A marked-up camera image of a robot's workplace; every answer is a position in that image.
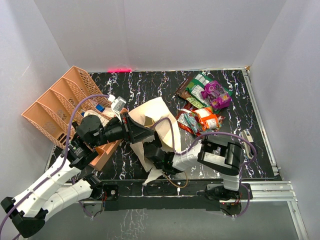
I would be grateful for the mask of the green small snack packet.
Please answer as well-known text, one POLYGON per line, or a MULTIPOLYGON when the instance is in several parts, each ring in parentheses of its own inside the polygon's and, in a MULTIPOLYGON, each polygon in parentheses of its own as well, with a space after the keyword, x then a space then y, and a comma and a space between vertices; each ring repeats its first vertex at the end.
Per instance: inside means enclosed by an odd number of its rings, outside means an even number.
POLYGON ((195 99, 194 97, 188 97, 186 99, 190 104, 192 104, 194 107, 198 108, 198 109, 201 109, 203 108, 203 105, 197 100, 195 99))

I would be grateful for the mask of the teal snack packet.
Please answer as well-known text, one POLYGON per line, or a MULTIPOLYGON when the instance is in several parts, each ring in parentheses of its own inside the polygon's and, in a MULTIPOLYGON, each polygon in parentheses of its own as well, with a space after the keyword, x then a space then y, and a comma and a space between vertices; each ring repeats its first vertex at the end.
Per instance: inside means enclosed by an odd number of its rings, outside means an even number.
POLYGON ((191 134, 198 135, 203 131, 201 125, 196 121, 195 116, 191 112, 182 112, 177 122, 181 129, 191 134))

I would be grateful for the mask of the brown paper bag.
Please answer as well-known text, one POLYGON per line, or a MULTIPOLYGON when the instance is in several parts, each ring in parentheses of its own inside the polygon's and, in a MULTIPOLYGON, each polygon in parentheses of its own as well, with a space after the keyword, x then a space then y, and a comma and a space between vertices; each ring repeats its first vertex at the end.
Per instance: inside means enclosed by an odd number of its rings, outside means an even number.
MULTIPOLYGON (((152 123, 161 120, 154 129, 159 135, 162 149, 168 152, 181 151, 181 135, 178 122, 162 97, 151 99, 130 110, 128 113, 134 121, 143 126, 150 126, 152 123)), ((138 157, 143 169, 148 173, 147 179, 142 184, 143 186, 146 186, 164 174, 162 170, 156 169, 155 165, 144 156, 142 142, 131 143, 130 147, 138 157)))

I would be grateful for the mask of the brown kettle chips bag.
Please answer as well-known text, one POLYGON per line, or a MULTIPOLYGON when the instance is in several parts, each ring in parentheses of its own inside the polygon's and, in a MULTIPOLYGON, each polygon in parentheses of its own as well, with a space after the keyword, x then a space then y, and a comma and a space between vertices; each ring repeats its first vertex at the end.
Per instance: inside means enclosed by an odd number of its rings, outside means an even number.
POLYGON ((187 90, 187 86, 192 81, 192 79, 193 77, 188 77, 187 79, 185 79, 174 92, 174 94, 184 100, 187 100, 187 98, 189 97, 193 97, 187 90))

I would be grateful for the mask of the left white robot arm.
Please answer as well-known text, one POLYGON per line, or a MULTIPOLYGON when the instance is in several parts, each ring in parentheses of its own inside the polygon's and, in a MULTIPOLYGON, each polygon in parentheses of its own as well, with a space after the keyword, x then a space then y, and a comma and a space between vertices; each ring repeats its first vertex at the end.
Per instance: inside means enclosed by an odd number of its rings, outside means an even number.
POLYGON ((87 115, 80 124, 73 122, 72 126, 76 134, 51 168, 24 192, 7 196, 0 203, 24 238, 36 234, 50 217, 73 203, 87 198, 97 200, 104 195, 103 183, 93 174, 58 191, 98 156, 96 147, 117 140, 135 144, 155 135, 154 130, 137 123, 127 112, 112 118, 107 125, 98 116, 87 115))

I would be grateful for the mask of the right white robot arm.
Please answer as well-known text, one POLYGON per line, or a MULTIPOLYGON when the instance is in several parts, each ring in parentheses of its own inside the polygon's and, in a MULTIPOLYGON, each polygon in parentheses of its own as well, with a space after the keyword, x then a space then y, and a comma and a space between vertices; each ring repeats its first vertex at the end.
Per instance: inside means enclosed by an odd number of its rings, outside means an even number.
POLYGON ((240 170, 242 147, 238 142, 215 135, 206 135, 184 154, 164 151, 160 138, 143 143, 144 156, 157 169, 176 175, 202 164, 220 173, 223 184, 207 188, 207 196, 213 200, 230 200, 241 197, 240 170))

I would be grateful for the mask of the orange snack packet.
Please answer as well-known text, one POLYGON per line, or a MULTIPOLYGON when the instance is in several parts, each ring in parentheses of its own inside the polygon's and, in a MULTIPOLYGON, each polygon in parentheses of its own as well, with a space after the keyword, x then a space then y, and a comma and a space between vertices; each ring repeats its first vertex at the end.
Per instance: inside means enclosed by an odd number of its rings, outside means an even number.
POLYGON ((193 111, 196 114, 199 124, 203 131, 214 130, 220 126, 218 117, 214 114, 211 107, 204 107, 193 111))

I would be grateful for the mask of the green snack bag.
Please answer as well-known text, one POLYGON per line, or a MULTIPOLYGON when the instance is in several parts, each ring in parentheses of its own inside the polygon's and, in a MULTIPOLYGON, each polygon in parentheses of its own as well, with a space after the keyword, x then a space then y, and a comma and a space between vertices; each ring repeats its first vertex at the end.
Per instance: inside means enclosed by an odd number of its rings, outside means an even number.
POLYGON ((213 82, 213 81, 214 80, 212 80, 211 78, 205 76, 202 73, 199 73, 195 78, 193 78, 191 80, 191 82, 186 87, 188 92, 203 105, 203 108, 204 107, 211 107, 211 106, 210 106, 210 103, 208 100, 203 99, 203 97, 201 95, 201 91, 204 90, 206 84, 213 82))

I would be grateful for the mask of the purple snack bag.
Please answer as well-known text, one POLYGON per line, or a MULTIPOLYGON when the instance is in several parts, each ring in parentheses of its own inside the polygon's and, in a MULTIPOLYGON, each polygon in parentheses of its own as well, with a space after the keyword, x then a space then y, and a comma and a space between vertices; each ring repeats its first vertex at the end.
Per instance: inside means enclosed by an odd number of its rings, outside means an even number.
POLYGON ((232 93, 222 87, 216 80, 207 83, 200 92, 204 100, 208 100, 214 110, 227 108, 231 102, 232 93))

